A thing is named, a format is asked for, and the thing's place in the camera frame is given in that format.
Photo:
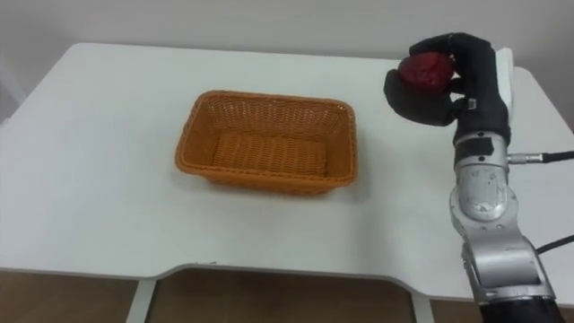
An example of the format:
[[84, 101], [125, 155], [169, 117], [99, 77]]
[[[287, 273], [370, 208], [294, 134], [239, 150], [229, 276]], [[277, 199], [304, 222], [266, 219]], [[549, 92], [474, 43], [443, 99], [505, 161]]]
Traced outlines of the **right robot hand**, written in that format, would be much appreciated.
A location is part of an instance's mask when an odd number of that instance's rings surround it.
[[509, 143], [508, 109], [499, 94], [495, 51], [489, 41], [451, 32], [419, 41], [411, 56], [439, 52], [454, 58], [458, 78], [442, 93], [415, 90], [396, 69], [387, 72], [383, 91], [391, 109], [412, 122], [446, 127], [457, 122], [455, 138], [481, 131], [500, 135]]

